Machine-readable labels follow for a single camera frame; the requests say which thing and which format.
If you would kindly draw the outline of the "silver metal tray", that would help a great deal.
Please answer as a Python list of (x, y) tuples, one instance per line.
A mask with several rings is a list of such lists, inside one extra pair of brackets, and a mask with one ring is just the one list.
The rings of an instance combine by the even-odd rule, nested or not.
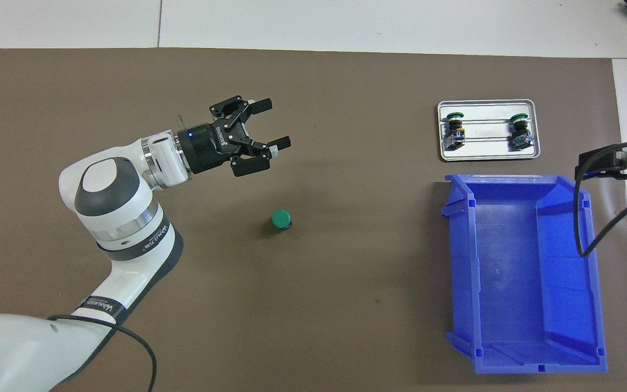
[[(458, 150), (445, 149), (446, 115), (462, 112), (465, 144)], [(530, 131), (535, 146), (510, 151), (508, 137), (512, 133), (510, 118), (518, 113), (530, 117)], [(542, 154), (540, 148), (537, 107), (530, 99), (443, 100), (437, 105), (438, 151), (448, 163), (470, 161), (532, 160)]]

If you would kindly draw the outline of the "green push button switch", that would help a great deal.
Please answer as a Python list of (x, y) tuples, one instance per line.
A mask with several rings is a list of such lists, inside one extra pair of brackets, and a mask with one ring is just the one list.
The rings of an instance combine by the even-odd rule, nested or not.
[(515, 114), (509, 121), (512, 124), (512, 133), (508, 137), (510, 151), (521, 151), (535, 146), (535, 138), (530, 131), (529, 114)]
[(446, 115), (446, 129), (447, 134), (445, 137), (445, 149), (448, 151), (455, 151), (460, 149), (465, 144), (465, 129), (463, 129), (463, 117), (462, 112), (452, 112)]
[(293, 217), (289, 211), (281, 209), (272, 214), (271, 224), (277, 231), (284, 232), (293, 226)]

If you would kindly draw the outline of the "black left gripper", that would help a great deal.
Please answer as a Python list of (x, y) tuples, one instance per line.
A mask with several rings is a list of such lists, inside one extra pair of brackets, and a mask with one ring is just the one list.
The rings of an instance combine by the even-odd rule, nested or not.
[(234, 176), (242, 177), (271, 168), (280, 151), (291, 147), (289, 136), (268, 144), (251, 140), (242, 125), (252, 115), (272, 109), (272, 100), (230, 97), (209, 106), (214, 122), (205, 122), (177, 132), (177, 142), (190, 172), (198, 174), (231, 162)]

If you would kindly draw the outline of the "blue plastic storage bin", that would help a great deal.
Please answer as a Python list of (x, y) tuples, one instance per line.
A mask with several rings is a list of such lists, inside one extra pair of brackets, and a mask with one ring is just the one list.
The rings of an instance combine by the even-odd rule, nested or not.
[(451, 347), (484, 375), (608, 370), (592, 199), (559, 175), (450, 174)]

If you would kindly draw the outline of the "brown table mat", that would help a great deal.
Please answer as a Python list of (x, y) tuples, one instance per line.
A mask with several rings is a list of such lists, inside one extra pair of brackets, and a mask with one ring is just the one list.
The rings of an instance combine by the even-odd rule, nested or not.
[[(0, 313), (70, 314), (110, 263), (60, 198), (70, 164), (272, 99), (268, 171), (155, 193), (185, 249), (127, 327), (155, 392), (627, 392), (627, 222), (597, 248), (608, 372), (478, 375), (452, 328), (448, 174), (573, 177), (620, 141), (612, 60), (152, 48), (0, 50)], [(443, 100), (530, 99), (542, 154), (443, 161)], [(293, 226), (271, 224), (287, 210)]]

